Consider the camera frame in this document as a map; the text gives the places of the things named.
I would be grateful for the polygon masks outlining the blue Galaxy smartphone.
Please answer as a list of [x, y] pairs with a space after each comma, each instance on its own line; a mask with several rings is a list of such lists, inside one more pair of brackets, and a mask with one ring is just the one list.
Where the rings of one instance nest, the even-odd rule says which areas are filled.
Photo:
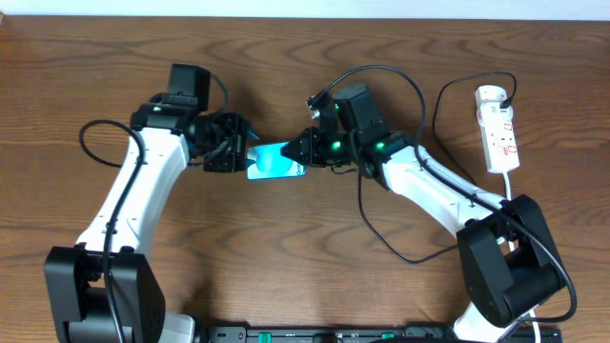
[[249, 147], [247, 149], [247, 177], [249, 180], [302, 177], [304, 166], [281, 154], [287, 142]]

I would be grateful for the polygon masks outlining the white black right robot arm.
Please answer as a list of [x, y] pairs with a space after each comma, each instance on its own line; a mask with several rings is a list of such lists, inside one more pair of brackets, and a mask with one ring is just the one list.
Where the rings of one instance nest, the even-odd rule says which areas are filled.
[[452, 328], [458, 339], [499, 342], [518, 325], [556, 324], [574, 313], [532, 314], [574, 290], [534, 199], [488, 192], [440, 165], [415, 138], [389, 129], [365, 85], [323, 91], [307, 105], [319, 123], [288, 142], [283, 156], [316, 168], [355, 164], [361, 178], [409, 199], [456, 239], [470, 298]]

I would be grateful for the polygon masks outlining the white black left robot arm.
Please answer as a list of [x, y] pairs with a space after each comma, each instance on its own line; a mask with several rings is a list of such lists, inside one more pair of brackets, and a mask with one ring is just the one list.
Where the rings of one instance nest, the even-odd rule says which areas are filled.
[[252, 124], [207, 111], [195, 96], [159, 93], [125, 126], [125, 160], [98, 214], [71, 247], [51, 248], [44, 273], [61, 342], [204, 342], [196, 319], [166, 308], [150, 266], [153, 238], [180, 174], [246, 170]]

